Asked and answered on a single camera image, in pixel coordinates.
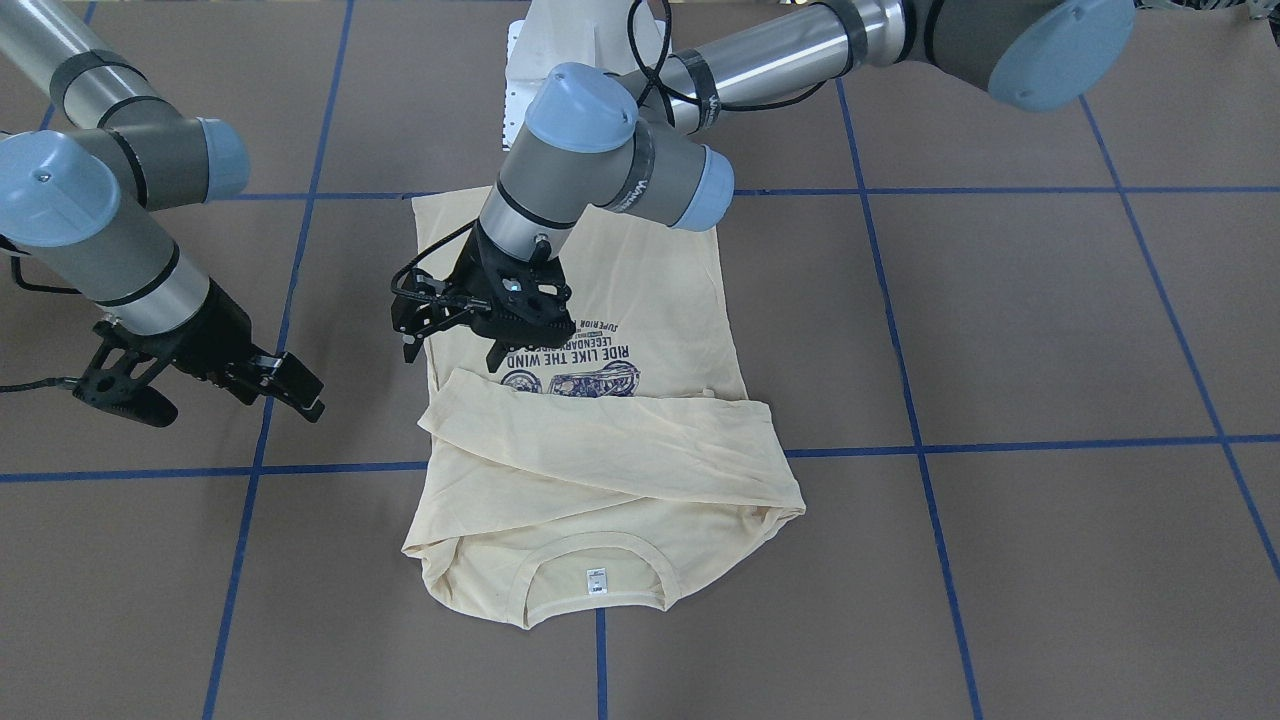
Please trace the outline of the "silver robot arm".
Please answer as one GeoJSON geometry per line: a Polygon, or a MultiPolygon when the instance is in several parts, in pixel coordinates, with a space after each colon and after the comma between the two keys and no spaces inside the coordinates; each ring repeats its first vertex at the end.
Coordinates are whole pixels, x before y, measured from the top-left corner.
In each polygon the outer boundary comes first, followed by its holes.
{"type": "Polygon", "coordinates": [[[177,419],[154,379],[173,366],[242,404],[276,398],[310,421],[323,382],[252,340],[246,311],[154,213],[237,196],[244,143],[224,120],[186,117],[59,1],[5,1],[3,54],[45,87],[72,129],[3,141],[3,246],[40,260],[104,313],[101,345],[67,387],[151,427],[177,419]]]}
{"type": "Polygon", "coordinates": [[[527,106],[495,183],[443,279],[415,258],[392,281],[393,328],[412,363],[466,325],[495,370],[573,334],[559,254],[590,206],[708,231],[733,197],[730,161],[691,136],[730,113],[786,108],[864,65],[920,61],[1025,111],[1094,86],[1132,36],[1130,1],[818,1],[617,76],[566,61],[527,106]]]}

